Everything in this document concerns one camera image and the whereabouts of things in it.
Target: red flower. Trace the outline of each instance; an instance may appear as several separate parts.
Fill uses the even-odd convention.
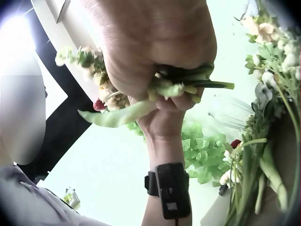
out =
[[[101,100],[98,98],[97,101],[95,103],[93,103],[93,108],[96,111],[101,111],[106,109],[106,107],[104,106],[104,103],[101,102]]]
[[[236,139],[235,141],[233,141],[231,143],[231,146],[233,149],[235,149],[237,147],[237,145],[239,145],[241,143],[241,140]]]

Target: glass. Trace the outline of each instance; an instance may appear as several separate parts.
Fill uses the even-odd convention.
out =
[[[216,122],[221,125],[245,130],[246,121],[254,113],[252,107],[237,98],[230,96],[214,95],[208,111]]]

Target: bright light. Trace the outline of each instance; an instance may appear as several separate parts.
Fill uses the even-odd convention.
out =
[[[36,46],[31,37],[29,24],[24,17],[10,18],[0,30],[2,54],[32,52]]]

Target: black wrist device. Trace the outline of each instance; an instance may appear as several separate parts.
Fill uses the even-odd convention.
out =
[[[178,219],[190,215],[189,175],[182,163],[159,165],[144,179],[147,193],[161,199],[163,217]]]

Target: wrist strap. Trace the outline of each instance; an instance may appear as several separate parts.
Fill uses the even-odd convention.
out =
[[[185,172],[185,183],[187,184],[187,189],[189,188],[189,174]],[[156,180],[155,172],[148,172],[148,175],[144,177],[144,187],[147,190],[147,193],[152,196],[158,196],[158,186]]]

